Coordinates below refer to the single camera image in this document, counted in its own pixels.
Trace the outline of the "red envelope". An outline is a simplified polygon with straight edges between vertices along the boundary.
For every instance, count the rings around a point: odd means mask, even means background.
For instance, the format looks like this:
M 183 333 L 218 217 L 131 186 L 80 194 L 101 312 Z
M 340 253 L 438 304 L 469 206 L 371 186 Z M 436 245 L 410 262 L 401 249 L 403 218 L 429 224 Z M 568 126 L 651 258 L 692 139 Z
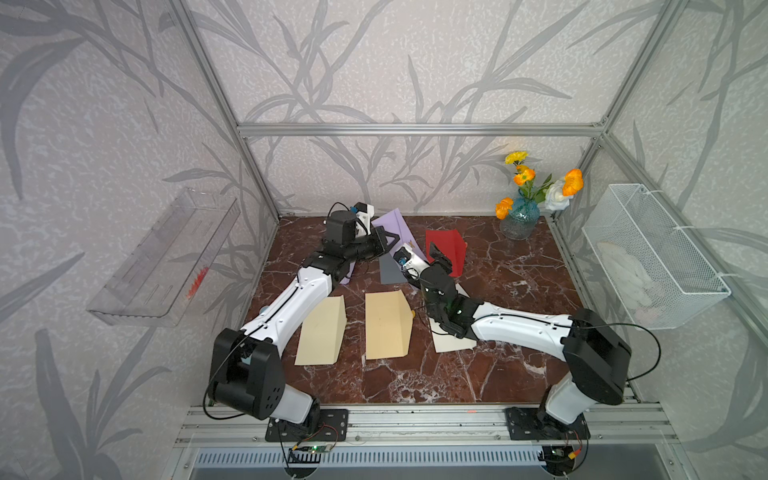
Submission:
M 432 262 L 432 246 L 435 246 L 452 265 L 451 277 L 458 278 L 463 274 L 467 243 L 458 230 L 427 230 L 425 234 L 427 259 Z

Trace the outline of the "cream white envelope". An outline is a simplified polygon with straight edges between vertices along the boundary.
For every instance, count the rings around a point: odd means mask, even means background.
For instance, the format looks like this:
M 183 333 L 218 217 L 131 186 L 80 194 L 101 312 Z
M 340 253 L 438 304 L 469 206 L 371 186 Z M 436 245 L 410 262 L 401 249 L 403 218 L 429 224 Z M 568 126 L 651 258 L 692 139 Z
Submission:
M 459 339 L 448 334 L 431 317 L 428 318 L 429 327 L 432 335 L 434 349 L 437 353 L 456 352 L 460 350 L 471 350 L 477 345 L 477 341 L 469 338 Z

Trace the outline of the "grey envelope with gold seal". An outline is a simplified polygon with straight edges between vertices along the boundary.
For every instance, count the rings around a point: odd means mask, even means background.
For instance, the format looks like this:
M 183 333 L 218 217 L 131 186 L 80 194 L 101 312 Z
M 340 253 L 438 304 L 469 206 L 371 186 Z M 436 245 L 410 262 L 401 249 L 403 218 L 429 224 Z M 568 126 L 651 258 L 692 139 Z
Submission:
M 389 254 L 379 258 L 380 283 L 384 285 L 395 285 L 406 283 L 399 264 Z

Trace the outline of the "lilac envelope with gold seal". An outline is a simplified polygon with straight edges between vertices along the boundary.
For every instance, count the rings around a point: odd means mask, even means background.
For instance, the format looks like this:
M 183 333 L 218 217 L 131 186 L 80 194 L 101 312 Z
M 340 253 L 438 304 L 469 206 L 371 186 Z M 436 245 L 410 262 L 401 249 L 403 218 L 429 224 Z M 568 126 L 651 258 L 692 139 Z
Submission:
M 342 278 L 342 280 L 340 281 L 340 283 L 341 283 L 342 285 L 346 285 L 346 284 L 348 284 L 348 283 L 350 282 L 350 280 L 351 280 L 351 277 L 352 277 L 352 275 L 353 275 L 353 273 L 354 273 L 355 265 L 356 265 L 356 263 L 355 263 L 355 262 L 352 262 L 352 263 L 350 264 L 348 272 L 346 273 L 346 275 L 345 275 L 345 276 Z

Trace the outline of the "tan kraft envelope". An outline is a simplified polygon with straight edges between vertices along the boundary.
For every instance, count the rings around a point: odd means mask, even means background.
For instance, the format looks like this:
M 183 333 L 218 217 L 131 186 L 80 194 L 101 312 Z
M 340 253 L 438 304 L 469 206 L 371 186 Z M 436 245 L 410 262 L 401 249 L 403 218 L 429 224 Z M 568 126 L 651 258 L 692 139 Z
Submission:
M 367 293 L 366 359 L 405 357 L 409 351 L 413 319 L 414 313 L 401 290 Z

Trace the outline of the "pale yellow envelope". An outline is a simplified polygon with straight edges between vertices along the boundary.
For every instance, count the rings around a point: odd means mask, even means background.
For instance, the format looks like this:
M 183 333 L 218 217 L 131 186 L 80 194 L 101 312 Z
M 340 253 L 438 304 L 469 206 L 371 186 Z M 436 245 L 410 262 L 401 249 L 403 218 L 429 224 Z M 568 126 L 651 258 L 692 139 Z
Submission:
M 343 296 L 325 298 L 302 324 L 296 366 L 325 366 L 338 361 L 347 325 Z

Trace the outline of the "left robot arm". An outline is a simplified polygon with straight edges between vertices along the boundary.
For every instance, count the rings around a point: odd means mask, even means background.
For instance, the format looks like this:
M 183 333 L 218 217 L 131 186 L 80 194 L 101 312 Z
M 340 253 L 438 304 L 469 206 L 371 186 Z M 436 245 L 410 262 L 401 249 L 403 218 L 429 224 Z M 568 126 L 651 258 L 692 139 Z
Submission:
M 203 405 L 214 402 L 251 416 L 314 429 L 319 401 L 286 383 L 282 354 L 309 314 L 349 279 L 358 263 L 388 252 L 400 236 L 373 226 L 372 205 L 331 207 L 321 246 L 301 264 L 283 292 L 238 330 L 224 329 L 213 345 Z

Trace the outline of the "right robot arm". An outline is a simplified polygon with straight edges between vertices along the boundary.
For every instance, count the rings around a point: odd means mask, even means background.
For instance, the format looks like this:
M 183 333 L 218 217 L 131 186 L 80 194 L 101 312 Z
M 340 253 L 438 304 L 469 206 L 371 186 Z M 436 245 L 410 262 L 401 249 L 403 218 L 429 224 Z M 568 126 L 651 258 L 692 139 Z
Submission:
M 436 246 L 425 261 L 403 246 L 396 262 L 409 283 L 420 289 L 427 316 L 442 332 L 458 339 L 513 344 L 548 354 L 568 368 L 549 387 L 536 411 L 540 426 L 565 428 L 595 405 L 623 403 L 631 347 L 596 312 L 537 314 L 503 308 L 467 296 L 450 276 L 452 264 Z

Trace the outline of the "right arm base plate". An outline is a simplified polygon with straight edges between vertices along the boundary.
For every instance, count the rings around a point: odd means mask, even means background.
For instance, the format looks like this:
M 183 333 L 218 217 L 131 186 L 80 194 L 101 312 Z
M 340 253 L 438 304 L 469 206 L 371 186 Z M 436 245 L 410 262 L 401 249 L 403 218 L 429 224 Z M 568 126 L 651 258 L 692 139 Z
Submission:
M 590 432 L 583 414 L 570 424 L 564 424 L 543 410 L 509 407 L 504 418 L 511 440 L 555 441 L 589 440 Z

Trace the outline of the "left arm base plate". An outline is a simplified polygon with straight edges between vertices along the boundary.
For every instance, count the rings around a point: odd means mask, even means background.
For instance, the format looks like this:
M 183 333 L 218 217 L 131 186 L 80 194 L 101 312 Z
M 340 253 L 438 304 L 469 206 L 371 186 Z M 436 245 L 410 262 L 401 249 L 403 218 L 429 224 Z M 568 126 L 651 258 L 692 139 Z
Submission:
M 348 409 L 320 408 L 311 413 L 302 424 L 269 419 L 265 434 L 268 443 L 284 444 L 311 441 L 342 442 L 346 440 L 349 427 Z

